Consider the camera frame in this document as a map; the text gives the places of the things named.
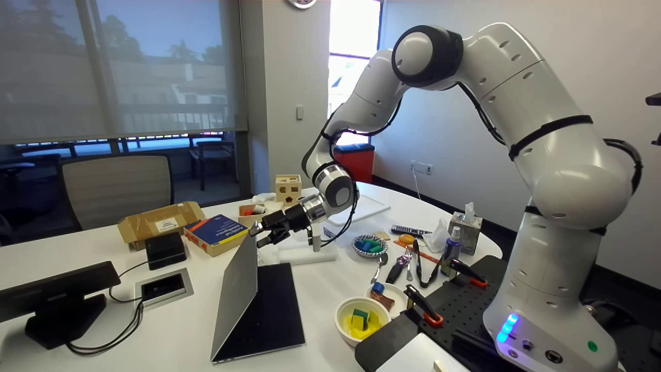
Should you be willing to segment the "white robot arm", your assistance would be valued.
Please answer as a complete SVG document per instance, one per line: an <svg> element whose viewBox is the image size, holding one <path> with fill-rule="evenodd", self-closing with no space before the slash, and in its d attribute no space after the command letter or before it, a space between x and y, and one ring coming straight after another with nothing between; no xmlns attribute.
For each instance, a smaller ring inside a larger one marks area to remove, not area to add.
<svg viewBox="0 0 661 372"><path fill-rule="evenodd" d="M640 174L617 156L625 144L595 127L542 53L509 23L495 20L470 35L414 25L376 52L302 156L315 192L263 215L252 233L277 243L350 208L356 185L335 160L337 139L382 133L410 88L452 86L468 96L526 190L512 255L481 315L495 354L525 372L615 372L615 341L578 291Z"/></svg>

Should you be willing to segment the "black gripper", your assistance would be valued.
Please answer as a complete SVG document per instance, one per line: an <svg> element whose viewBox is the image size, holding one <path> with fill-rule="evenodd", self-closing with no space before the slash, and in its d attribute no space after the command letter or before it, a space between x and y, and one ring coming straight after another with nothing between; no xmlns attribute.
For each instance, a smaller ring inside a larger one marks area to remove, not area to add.
<svg viewBox="0 0 661 372"><path fill-rule="evenodd" d="M309 226L309 219L302 205L292 205L287 208L279 208L269 213L262 221L250 226L250 232L285 232L285 233L269 233L267 238L255 239L255 245L279 243L288 238L288 232L300 232Z"/></svg>

